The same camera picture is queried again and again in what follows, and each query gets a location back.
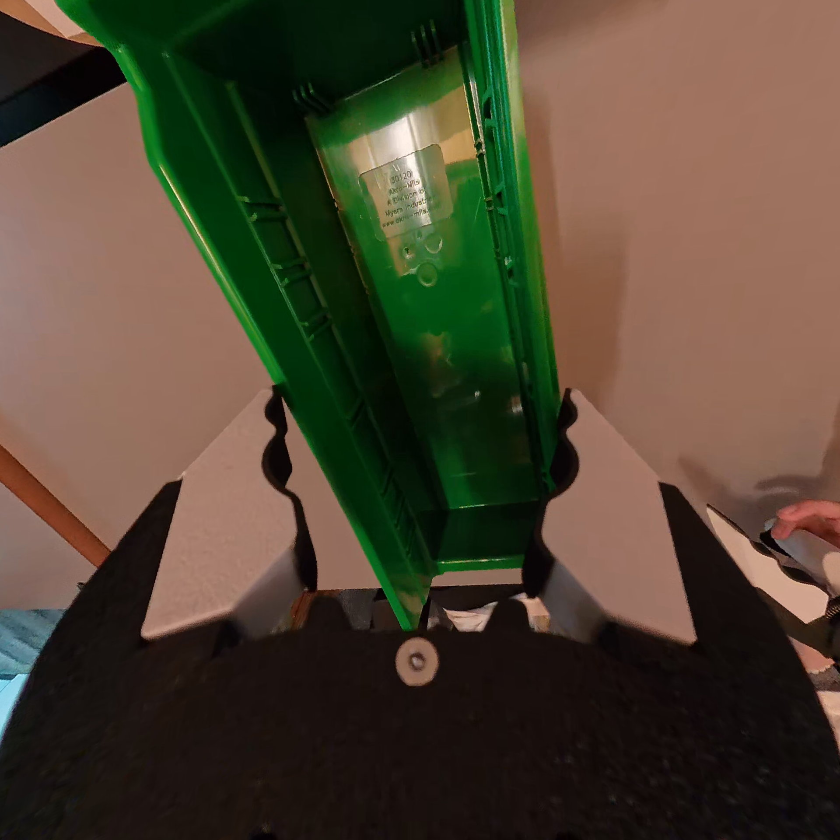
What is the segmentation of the grey desk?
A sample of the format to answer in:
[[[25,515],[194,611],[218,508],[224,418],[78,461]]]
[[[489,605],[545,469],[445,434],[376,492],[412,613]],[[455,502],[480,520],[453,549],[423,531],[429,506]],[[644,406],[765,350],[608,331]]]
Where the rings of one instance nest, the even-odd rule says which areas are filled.
[[[517,2],[558,369],[746,529],[838,499],[838,2]],[[127,83],[2,148],[2,446],[114,545],[270,383]]]

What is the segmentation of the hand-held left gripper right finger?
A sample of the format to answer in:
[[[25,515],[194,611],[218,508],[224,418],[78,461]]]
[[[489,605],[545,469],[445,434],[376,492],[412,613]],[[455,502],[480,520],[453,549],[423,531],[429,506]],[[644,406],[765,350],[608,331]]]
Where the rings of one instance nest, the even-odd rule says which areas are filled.
[[[609,624],[692,645],[690,613],[657,474],[577,389],[563,396],[522,582],[552,633],[591,644]]]

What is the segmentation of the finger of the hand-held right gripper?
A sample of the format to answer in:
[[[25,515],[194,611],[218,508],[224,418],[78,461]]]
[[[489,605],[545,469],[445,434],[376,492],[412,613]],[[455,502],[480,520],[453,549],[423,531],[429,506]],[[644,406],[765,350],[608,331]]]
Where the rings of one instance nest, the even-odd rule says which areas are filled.
[[[821,588],[796,580],[791,576],[794,566],[781,563],[776,554],[761,542],[752,541],[718,509],[707,505],[707,516],[712,531],[754,588],[803,622],[824,615],[828,596]]]

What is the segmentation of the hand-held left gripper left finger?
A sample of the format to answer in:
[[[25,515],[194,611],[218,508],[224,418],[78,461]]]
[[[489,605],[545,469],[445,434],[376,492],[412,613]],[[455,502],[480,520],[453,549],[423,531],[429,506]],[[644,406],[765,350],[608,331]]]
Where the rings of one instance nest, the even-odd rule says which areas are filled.
[[[144,641],[215,622],[266,637],[308,588],[308,529],[287,489],[287,422],[276,396],[258,392],[182,474]]]

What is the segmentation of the green plastic bin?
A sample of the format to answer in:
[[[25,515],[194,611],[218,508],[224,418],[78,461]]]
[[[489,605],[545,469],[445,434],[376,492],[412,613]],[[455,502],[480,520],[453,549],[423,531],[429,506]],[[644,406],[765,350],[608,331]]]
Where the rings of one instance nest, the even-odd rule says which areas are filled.
[[[75,1],[399,626],[522,566],[561,395],[513,2]]]

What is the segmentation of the person's right hand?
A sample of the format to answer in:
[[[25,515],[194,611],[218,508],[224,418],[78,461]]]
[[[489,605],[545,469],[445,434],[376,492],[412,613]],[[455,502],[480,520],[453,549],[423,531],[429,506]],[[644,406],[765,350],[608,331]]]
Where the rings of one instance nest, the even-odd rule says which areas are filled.
[[[839,549],[839,502],[833,500],[802,500],[776,512],[771,529],[779,543],[793,532],[809,532]]]

